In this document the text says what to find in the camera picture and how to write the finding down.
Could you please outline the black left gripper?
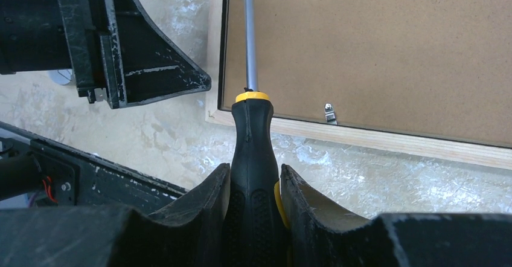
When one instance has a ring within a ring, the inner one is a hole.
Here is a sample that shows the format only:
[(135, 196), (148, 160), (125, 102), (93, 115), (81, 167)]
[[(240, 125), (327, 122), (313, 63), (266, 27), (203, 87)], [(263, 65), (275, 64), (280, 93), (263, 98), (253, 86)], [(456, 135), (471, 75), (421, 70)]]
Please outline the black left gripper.
[(107, 32), (89, 0), (57, 0), (79, 97), (112, 109), (211, 89), (211, 77), (151, 20), (139, 0), (104, 0)]

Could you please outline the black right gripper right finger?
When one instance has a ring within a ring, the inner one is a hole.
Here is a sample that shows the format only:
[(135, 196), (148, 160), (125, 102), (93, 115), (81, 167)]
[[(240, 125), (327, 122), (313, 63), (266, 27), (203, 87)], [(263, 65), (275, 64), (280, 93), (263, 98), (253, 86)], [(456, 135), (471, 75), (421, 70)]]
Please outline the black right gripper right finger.
[(295, 266), (511, 265), (509, 214), (383, 213), (367, 219), (286, 164), (281, 195)]

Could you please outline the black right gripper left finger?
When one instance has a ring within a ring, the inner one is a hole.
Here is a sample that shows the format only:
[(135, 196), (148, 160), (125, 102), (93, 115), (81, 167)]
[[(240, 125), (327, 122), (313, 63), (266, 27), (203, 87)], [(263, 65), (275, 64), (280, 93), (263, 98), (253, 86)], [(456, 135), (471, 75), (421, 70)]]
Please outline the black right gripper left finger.
[(150, 215), (127, 205), (1, 211), (2, 266), (220, 266), (229, 164)]

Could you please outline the yellow black flathead screwdriver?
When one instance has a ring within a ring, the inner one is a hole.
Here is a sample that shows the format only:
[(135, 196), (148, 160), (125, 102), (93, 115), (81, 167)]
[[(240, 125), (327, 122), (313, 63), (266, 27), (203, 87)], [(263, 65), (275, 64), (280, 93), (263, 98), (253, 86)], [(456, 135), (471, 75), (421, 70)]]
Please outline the yellow black flathead screwdriver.
[(222, 229), (223, 266), (287, 266), (289, 232), (270, 138), (274, 107), (258, 86), (254, 0), (245, 0), (246, 87), (232, 106), (236, 142)]

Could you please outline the black wooden picture frame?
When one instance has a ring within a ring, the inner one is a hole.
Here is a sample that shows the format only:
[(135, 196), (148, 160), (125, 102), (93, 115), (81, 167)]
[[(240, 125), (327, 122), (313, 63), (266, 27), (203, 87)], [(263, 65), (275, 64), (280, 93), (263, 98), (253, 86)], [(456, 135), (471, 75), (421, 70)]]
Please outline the black wooden picture frame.
[(511, 168), (511, 0), (254, 0), (272, 130)]

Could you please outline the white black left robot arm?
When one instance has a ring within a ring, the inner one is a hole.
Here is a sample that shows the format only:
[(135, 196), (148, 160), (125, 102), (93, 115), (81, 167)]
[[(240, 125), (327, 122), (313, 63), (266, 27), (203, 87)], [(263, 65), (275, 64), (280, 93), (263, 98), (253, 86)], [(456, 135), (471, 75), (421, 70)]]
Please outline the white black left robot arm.
[(205, 92), (211, 77), (139, 0), (1, 0), (1, 74), (71, 69), (77, 92), (112, 109)]

